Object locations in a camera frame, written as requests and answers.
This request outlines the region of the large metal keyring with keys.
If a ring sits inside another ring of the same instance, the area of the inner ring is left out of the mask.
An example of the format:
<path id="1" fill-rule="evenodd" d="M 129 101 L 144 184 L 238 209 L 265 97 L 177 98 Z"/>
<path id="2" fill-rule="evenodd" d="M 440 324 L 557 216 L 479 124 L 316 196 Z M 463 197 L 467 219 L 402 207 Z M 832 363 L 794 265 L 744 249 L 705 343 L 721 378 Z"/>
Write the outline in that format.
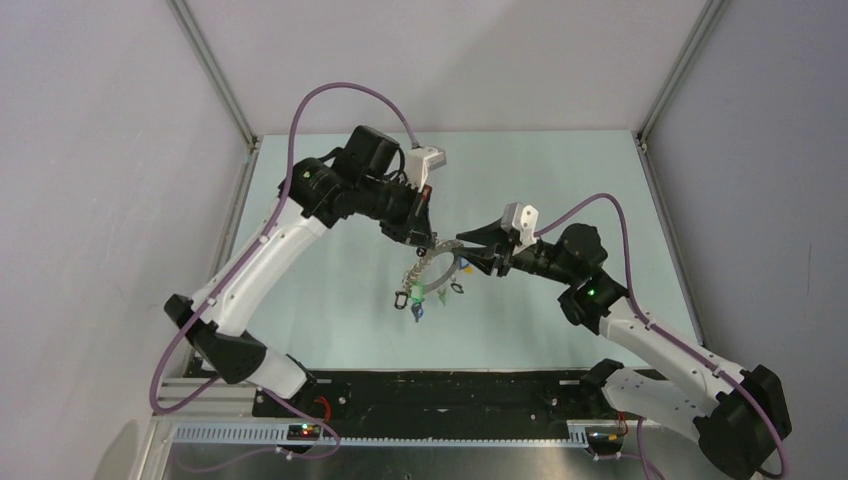
<path id="1" fill-rule="evenodd" d="M 415 262 L 404 272 L 399 288 L 394 293 L 392 306 L 395 310 L 408 310 L 418 323 L 424 316 L 424 303 L 432 294 L 442 306 L 447 304 L 449 294 L 464 295 L 465 286 L 460 281 L 462 273 L 471 271 L 471 264 L 458 250 L 464 243 L 457 239 L 438 240 L 433 247 L 417 247 Z M 450 261 L 442 273 L 432 278 L 427 272 L 440 257 L 449 257 Z"/>

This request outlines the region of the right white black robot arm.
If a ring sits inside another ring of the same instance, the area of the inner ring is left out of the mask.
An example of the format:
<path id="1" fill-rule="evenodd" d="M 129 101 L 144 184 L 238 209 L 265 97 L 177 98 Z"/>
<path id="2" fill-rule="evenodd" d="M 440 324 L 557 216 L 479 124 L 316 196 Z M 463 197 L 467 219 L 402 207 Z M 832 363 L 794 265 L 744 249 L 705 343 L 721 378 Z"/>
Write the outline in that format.
<path id="1" fill-rule="evenodd" d="M 594 226 L 575 223 L 559 239 L 526 241 L 498 222 L 458 234 L 457 254 L 486 274 L 522 271 L 566 285 L 566 319 L 637 355 L 656 381 L 606 359 L 581 381 L 583 409 L 604 418 L 624 411 L 653 420 L 696 443 L 732 479 L 768 473 L 766 461 L 792 430 L 780 378 L 764 365 L 746 369 L 682 339 L 632 306 L 633 295 L 603 269 L 608 257 Z"/>

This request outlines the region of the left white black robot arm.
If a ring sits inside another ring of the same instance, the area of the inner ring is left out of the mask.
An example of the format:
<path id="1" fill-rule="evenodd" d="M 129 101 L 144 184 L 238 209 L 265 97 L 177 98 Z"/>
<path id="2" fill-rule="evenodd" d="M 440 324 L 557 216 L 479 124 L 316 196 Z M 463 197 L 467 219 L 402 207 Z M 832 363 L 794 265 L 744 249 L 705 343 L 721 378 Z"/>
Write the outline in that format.
<path id="1" fill-rule="evenodd" d="M 290 415 L 308 414 L 316 403 L 308 371 L 249 334 L 249 321 L 296 258 L 352 215 L 377 221 L 397 243 L 433 248 L 426 180 L 445 163 L 441 148 L 402 151 L 390 136 L 356 127 L 344 146 L 294 163 L 277 204 L 237 256 L 193 295 L 172 295 L 166 315 L 223 381 L 251 383 L 275 393 Z"/>

